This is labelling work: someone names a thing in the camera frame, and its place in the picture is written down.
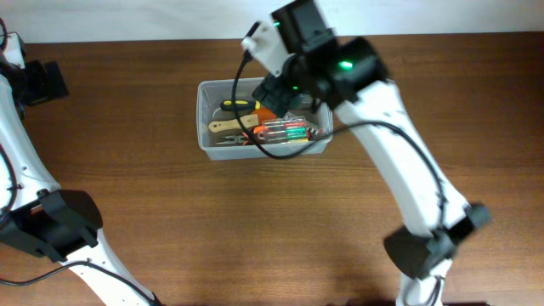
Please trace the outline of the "orange scraper wooden handle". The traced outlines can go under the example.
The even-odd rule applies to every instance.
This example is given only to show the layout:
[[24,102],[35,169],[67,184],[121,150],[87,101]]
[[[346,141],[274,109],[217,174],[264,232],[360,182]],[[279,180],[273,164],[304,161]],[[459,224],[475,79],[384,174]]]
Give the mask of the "orange scraper wooden handle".
[[[277,119],[278,116],[266,108],[253,110],[249,115],[240,117],[242,125],[246,129],[251,129],[259,126],[265,121]],[[212,133],[222,133],[231,130],[242,130],[242,126],[237,119],[214,121],[208,124],[208,129]]]

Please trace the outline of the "clear screwdriver set case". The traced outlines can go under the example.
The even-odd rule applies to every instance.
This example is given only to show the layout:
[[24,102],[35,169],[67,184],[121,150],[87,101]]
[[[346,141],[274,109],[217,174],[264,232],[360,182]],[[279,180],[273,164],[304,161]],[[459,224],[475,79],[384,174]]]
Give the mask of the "clear screwdriver set case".
[[309,128],[303,117],[265,121],[252,132],[259,143],[266,145],[310,140]]

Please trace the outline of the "orange toothed bar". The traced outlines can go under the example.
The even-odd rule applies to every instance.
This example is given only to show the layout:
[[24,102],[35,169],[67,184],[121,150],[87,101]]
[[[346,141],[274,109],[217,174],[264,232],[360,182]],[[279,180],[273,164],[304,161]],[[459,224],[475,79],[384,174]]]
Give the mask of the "orange toothed bar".
[[318,139],[326,135],[326,132],[311,122],[306,123],[306,129],[311,139]]

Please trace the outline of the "metal file black yellow handle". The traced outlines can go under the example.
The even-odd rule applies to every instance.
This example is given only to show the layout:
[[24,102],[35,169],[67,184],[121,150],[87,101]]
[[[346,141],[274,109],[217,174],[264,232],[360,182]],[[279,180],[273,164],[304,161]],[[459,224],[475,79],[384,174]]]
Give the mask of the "metal file black yellow handle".
[[234,112],[235,109],[238,111],[255,111],[260,108],[261,104],[259,101],[236,100],[233,102],[231,100],[225,100],[220,104],[220,109],[228,112]]

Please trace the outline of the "orange black needle nose pliers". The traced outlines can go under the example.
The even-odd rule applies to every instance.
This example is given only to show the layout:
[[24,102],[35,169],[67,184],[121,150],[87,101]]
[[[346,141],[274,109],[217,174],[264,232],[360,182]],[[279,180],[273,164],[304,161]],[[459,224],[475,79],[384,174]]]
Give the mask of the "orange black needle nose pliers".
[[246,133],[238,135],[223,136],[215,145],[253,145],[254,142],[250,140]]

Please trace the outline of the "small red handled pliers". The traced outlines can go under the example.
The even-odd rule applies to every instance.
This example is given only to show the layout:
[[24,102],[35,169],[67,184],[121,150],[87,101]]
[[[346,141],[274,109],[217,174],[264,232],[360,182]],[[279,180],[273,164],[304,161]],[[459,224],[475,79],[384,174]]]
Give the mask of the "small red handled pliers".
[[263,125],[257,126],[253,129],[253,134],[256,136],[264,136],[264,132],[267,130],[267,128]]

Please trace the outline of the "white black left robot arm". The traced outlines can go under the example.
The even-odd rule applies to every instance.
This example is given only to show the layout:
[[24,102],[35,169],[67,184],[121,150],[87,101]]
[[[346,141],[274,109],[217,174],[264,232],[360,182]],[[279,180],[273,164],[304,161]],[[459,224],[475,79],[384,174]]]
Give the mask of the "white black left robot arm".
[[25,60],[16,32],[1,31],[1,242],[69,270],[106,305],[157,305],[159,299],[123,265],[105,238],[89,193],[64,190],[43,165],[25,128],[27,106],[68,94],[55,62]]

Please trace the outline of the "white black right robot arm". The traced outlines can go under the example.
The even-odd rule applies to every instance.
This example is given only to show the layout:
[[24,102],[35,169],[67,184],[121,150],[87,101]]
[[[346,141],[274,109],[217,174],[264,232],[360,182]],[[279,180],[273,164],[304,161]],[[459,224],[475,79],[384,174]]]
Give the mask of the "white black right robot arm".
[[241,46],[245,60],[268,72],[260,101],[285,105],[294,94],[307,94],[359,140],[403,218],[383,242],[400,272],[395,302],[441,304],[459,246],[490,222],[490,212],[441,171],[378,52],[363,37],[340,43],[312,1],[288,3],[270,21],[254,23]]

